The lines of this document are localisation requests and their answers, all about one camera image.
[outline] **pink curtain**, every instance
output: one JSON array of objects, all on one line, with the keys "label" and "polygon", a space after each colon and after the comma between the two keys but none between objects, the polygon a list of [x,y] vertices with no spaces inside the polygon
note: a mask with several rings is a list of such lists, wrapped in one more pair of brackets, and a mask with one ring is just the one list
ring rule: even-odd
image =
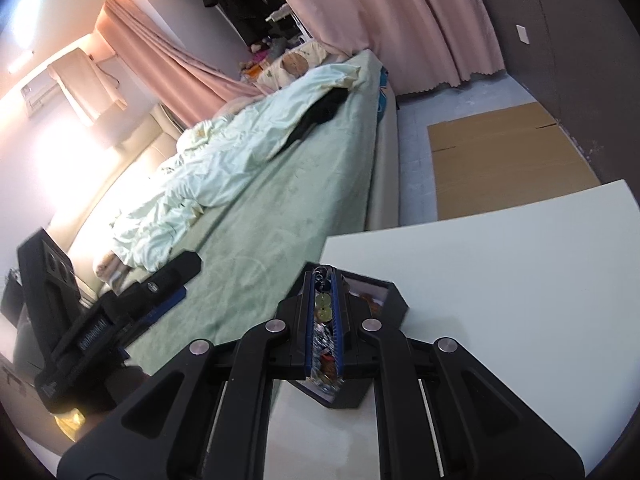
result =
[{"label": "pink curtain", "polygon": [[213,117],[236,97],[261,95],[173,44],[131,0],[106,0],[103,9],[100,34],[187,126]]},{"label": "pink curtain", "polygon": [[396,93],[504,68],[482,0],[287,0],[316,39],[347,53],[370,48]]}]

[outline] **mattress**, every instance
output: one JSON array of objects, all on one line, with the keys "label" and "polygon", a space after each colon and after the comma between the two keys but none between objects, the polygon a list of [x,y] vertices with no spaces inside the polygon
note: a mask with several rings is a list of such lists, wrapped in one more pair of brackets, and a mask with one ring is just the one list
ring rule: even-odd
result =
[{"label": "mattress", "polygon": [[[209,209],[174,248],[175,254],[196,250],[203,271],[188,285],[187,298],[129,347],[147,373],[195,338],[220,344],[272,317],[302,265],[319,258],[327,236],[397,225],[395,99],[388,99],[391,119],[371,135],[381,63],[370,51],[348,62],[361,67],[363,83],[336,117],[272,160],[235,201]],[[389,175],[395,190],[383,185]],[[136,270],[128,281],[143,277]]]}]

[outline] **dark gray wall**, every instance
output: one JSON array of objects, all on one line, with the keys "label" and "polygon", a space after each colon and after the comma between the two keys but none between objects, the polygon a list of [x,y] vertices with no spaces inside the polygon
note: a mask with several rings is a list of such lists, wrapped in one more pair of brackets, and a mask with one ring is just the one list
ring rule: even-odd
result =
[{"label": "dark gray wall", "polygon": [[[507,70],[640,198],[640,36],[618,0],[484,0]],[[529,33],[522,43],[516,24]]]}]

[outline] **curtain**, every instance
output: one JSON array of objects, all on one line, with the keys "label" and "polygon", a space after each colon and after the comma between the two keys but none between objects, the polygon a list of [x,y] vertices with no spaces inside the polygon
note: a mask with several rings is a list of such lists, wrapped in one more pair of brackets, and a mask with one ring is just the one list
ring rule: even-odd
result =
[{"label": "curtain", "polygon": [[126,101],[106,74],[79,48],[55,60],[47,71],[87,126],[94,124],[113,104],[121,110],[127,108]]},{"label": "curtain", "polygon": [[397,94],[504,68],[482,0],[287,0],[317,40],[349,54],[370,48]]},{"label": "curtain", "polygon": [[187,126],[213,117],[236,97],[261,95],[173,44],[131,0],[106,0],[103,10],[98,32]]}]

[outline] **crumpled duvet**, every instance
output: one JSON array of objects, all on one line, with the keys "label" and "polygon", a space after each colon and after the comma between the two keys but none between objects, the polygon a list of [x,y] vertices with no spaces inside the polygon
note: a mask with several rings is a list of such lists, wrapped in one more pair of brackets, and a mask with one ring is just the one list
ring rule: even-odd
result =
[{"label": "crumpled duvet", "polygon": [[331,88],[351,89],[359,67],[328,64],[235,117],[185,131],[177,154],[141,184],[111,223],[113,252],[129,267],[153,272],[203,213],[231,202],[278,153],[306,110]]}]

